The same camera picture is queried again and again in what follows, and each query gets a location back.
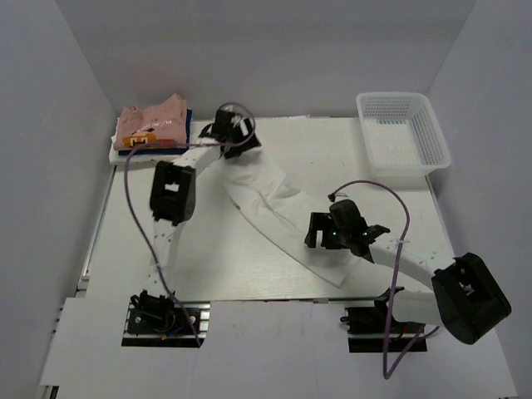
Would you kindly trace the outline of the white printed t shirt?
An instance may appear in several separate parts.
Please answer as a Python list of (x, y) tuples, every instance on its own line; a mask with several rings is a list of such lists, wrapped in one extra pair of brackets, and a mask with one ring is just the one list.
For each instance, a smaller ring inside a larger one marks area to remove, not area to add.
[(291, 185), (266, 153), (255, 149), (213, 165), (230, 200), (267, 240), (335, 287), (341, 287), (359, 258), (347, 249), (310, 249), (304, 239), (312, 212), (327, 212), (328, 201)]

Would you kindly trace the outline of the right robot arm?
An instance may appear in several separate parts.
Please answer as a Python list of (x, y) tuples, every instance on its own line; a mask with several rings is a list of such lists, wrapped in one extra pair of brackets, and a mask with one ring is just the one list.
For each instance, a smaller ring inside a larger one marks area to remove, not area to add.
[(404, 273), (427, 290), (389, 288), (375, 311), (377, 325), (388, 332), (403, 323), (443, 327), (472, 345), (502, 320), (512, 307), (483, 259), (473, 253), (450, 258), (424, 249), (407, 249), (390, 229), (369, 225), (350, 199), (313, 212), (304, 243), (310, 248), (346, 249), (366, 261)]

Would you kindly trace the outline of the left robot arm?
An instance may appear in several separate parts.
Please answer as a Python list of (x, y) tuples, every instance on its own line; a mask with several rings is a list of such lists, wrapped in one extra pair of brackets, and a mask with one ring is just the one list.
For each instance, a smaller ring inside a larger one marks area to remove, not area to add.
[(166, 280), (174, 263), (180, 237), (196, 206), (196, 180), (209, 166), (260, 147), (252, 112), (237, 102), (221, 105), (214, 121), (206, 125), (185, 152), (155, 167), (149, 206), (154, 233), (147, 240), (153, 258), (145, 289), (153, 296), (176, 300)]

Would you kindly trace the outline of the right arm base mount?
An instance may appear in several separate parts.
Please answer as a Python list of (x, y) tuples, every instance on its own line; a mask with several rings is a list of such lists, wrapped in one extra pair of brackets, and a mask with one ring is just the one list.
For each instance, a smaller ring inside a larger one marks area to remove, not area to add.
[[(361, 301), (345, 308), (340, 324), (347, 329), (350, 353), (382, 353), (390, 289), (363, 305)], [(419, 323), (398, 322), (392, 318), (388, 351), (399, 353), (420, 330)]]

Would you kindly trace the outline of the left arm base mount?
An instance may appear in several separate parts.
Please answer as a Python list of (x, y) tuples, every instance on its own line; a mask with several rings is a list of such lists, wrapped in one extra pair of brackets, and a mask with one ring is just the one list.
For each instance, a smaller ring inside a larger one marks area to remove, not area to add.
[(166, 296), (133, 295), (122, 333), (123, 347), (199, 348), (209, 328), (210, 304), (183, 308)]

